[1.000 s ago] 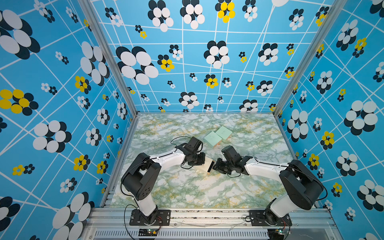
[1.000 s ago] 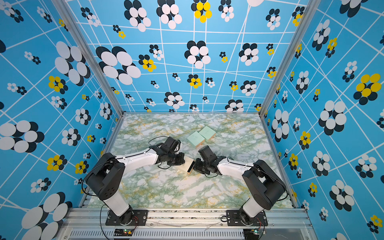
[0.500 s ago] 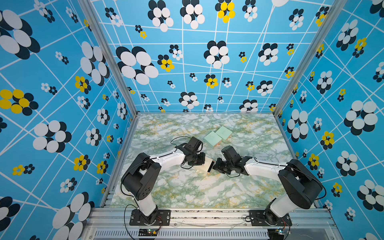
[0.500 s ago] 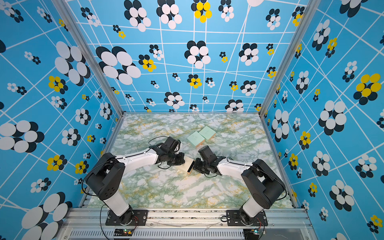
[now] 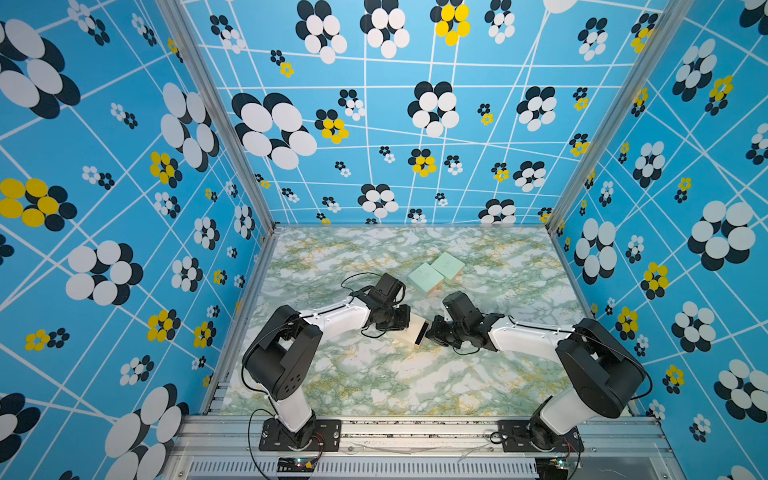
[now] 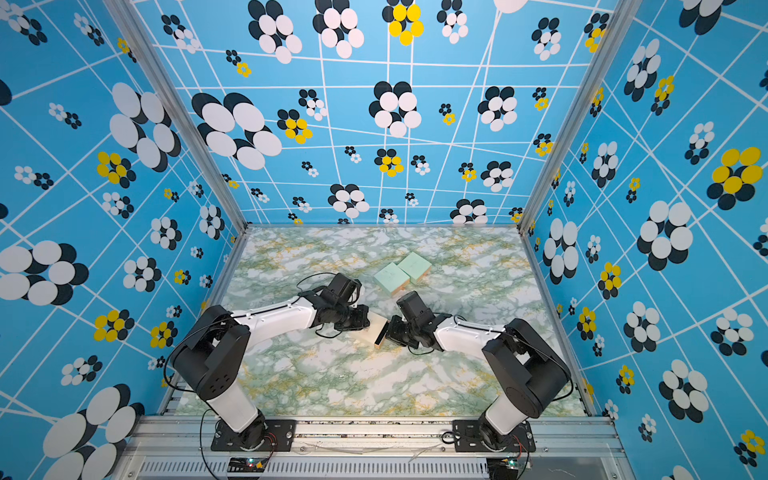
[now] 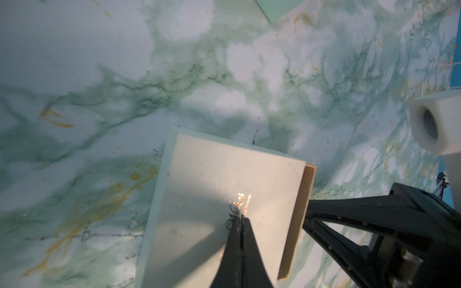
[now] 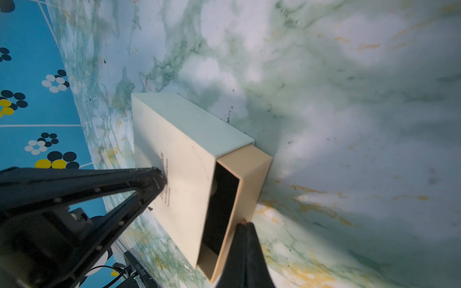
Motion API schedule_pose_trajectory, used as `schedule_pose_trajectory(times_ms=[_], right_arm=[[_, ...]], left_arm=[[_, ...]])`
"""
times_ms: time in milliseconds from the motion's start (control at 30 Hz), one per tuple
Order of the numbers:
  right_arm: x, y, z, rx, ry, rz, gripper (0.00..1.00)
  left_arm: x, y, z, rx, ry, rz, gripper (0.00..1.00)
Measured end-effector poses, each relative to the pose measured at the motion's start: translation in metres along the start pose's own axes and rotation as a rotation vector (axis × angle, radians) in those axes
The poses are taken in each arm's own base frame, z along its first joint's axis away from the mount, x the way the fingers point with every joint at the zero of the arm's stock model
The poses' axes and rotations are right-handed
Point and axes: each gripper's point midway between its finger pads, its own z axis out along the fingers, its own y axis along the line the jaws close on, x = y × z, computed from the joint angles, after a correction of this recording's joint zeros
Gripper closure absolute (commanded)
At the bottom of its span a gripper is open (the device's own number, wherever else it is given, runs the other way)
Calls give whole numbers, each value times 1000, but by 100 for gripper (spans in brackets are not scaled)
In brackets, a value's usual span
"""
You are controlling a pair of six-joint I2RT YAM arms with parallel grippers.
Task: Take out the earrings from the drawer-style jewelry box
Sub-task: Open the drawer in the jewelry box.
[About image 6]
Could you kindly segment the cream drawer jewelry box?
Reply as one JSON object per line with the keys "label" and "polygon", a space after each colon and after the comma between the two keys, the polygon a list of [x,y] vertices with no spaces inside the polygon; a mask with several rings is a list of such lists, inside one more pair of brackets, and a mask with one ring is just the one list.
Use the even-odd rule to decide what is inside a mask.
{"label": "cream drawer jewelry box", "polygon": [[380,347],[385,339],[390,320],[374,312],[369,312],[367,319],[369,326],[350,333],[350,336],[356,340],[363,341]]}

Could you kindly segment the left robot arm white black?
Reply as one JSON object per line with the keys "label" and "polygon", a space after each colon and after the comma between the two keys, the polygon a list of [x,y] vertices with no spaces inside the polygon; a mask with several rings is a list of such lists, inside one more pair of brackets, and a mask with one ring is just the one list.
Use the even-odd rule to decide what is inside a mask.
{"label": "left robot arm white black", "polygon": [[369,308],[307,292],[260,309],[236,313],[208,308],[171,353],[173,369],[224,424],[246,442],[263,436],[264,415],[237,383],[246,352],[276,336],[331,323],[343,331],[370,326]]}

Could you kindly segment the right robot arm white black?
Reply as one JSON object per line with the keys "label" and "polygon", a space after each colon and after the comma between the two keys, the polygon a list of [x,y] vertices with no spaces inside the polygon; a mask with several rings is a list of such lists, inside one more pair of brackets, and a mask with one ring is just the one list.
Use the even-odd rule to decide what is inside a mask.
{"label": "right robot arm white black", "polygon": [[488,363],[501,388],[479,419],[489,443],[540,417],[572,383],[564,360],[523,319],[503,327],[482,327],[444,314],[422,323],[394,316],[387,322],[385,336],[406,348],[458,352]]}

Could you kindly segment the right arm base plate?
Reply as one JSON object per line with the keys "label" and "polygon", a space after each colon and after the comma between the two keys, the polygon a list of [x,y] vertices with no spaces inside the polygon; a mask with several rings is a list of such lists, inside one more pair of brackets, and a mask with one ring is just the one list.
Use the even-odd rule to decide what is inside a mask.
{"label": "right arm base plate", "polygon": [[459,453],[513,453],[536,451],[528,421],[523,421],[507,434],[498,433],[489,423],[480,420],[453,420],[447,440]]}

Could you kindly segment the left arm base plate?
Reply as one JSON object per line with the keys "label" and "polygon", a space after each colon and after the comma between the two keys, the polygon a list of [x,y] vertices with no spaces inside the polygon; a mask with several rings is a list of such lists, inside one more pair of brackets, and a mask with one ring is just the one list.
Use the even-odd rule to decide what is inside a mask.
{"label": "left arm base plate", "polygon": [[267,419],[237,433],[223,420],[218,420],[210,449],[214,452],[289,452],[296,427],[297,421],[293,419]]}

